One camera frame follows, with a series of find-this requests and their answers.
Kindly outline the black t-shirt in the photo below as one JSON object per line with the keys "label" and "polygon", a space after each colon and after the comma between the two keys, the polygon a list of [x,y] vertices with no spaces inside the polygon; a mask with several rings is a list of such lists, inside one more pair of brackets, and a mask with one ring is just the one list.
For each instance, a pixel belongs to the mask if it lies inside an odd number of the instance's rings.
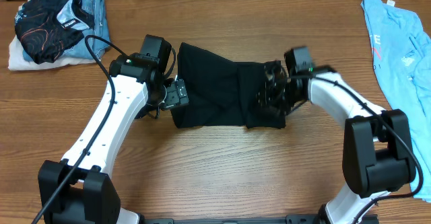
{"label": "black t-shirt", "polygon": [[183,42],[178,52],[178,78],[185,83],[189,104],[171,110],[177,128],[246,126],[284,128],[283,116],[263,116],[256,95],[267,74],[280,64],[234,62]]}

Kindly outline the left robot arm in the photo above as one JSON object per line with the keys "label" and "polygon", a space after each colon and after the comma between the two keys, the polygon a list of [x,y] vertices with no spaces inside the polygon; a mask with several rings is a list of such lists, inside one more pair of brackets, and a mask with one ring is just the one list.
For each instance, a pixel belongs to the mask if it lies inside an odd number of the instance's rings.
{"label": "left robot arm", "polygon": [[121,206],[112,171],[135,119],[189,103],[183,81],[170,76],[175,56],[164,38],[147,35],[139,52],[121,52],[103,68],[106,89],[84,131],[60,161],[46,160],[39,170],[42,208],[33,222],[144,223]]}

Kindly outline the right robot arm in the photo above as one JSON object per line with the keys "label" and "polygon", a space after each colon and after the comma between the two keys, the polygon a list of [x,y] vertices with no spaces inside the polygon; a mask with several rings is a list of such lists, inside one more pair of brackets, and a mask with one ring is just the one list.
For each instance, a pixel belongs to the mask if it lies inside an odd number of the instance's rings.
{"label": "right robot arm", "polygon": [[343,128],[345,184],[315,215],[288,215],[287,223],[378,223],[367,212],[380,200],[405,198],[398,190],[421,178],[407,116],[385,110],[352,89],[329,65],[316,66],[306,47],[287,51],[285,61],[265,63],[256,107],[285,117],[305,102],[321,107]]}

